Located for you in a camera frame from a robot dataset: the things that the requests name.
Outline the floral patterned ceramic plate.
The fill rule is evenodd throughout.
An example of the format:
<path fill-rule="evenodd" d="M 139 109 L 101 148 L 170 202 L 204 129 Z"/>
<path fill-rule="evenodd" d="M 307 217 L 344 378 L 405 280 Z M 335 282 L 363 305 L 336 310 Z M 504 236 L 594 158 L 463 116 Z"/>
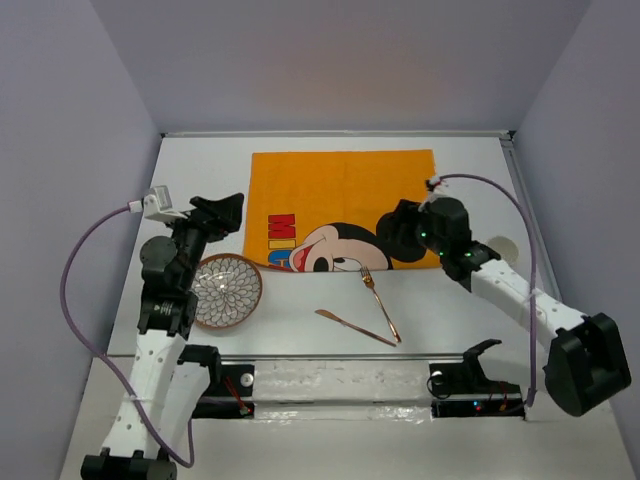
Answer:
<path fill-rule="evenodd" d="M 263 280 L 250 260 L 222 253 L 200 262 L 192 290 L 198 297 L 196 324 L 221 330 L 236 327 L 252 315 L 262 297 Z"/>

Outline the orange cartoon mouse cloth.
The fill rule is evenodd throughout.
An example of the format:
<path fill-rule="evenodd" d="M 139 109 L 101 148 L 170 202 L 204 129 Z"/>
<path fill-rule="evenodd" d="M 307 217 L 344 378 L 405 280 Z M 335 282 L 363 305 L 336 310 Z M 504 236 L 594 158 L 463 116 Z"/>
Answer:
<path fill-rule="evenodd" d="M 425 248 L 381 234 L 400 200 L 424 199 L 435 173 L 429 149 L 256 153 L 243 254 L 297 273 L 437 268 Z"/>

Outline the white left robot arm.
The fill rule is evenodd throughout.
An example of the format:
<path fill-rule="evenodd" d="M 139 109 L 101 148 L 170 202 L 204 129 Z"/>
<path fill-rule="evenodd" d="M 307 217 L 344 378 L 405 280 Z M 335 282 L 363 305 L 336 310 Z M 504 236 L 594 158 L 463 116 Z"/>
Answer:
<path fill-rule="evenodd" d="M 143 287 L 130 373 L 99 357 L 124 395 L 99 453 L 83 459 L 84 479 L 174 479 L 180 467 L 195 463 L 193 412 L 203 395 L 219 388 L 222 367 L 217 348 L 189 341 L 198 303 L 192 284 L 205 247 L 240 229 L 244 196 L 195 196 L 190 204 L 175 209 L 161 186 L 123 209 L 171 233 L 140 250 Z"/>

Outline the white cup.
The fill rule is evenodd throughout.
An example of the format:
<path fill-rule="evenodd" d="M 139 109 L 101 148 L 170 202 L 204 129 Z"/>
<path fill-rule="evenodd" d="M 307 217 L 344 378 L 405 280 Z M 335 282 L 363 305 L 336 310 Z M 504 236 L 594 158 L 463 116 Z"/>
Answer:
<path fill-rule="evenodd" d="M 498 253 L 509 265 L 514 265 L 519 259 L 519 248 L 508 237 L 494 236 L 486 241 L 486 245 Z"/>

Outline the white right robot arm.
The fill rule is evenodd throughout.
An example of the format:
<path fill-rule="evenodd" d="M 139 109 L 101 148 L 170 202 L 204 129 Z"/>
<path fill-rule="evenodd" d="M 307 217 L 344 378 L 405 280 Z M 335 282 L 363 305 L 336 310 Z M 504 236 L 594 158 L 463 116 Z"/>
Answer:
<path fill-rule="evenodd" d="M 631 385 L 616 322 L 604 313 L 589 316 L 568 307 L 525 280 L 473 239 L 459 200 L 401 200 L 378 221 L 376 234 L 394 252 L 436 254 L 449 279 L 528 331 L 547 354 L 544 390 L 565 413 L 582 416 Z"/>

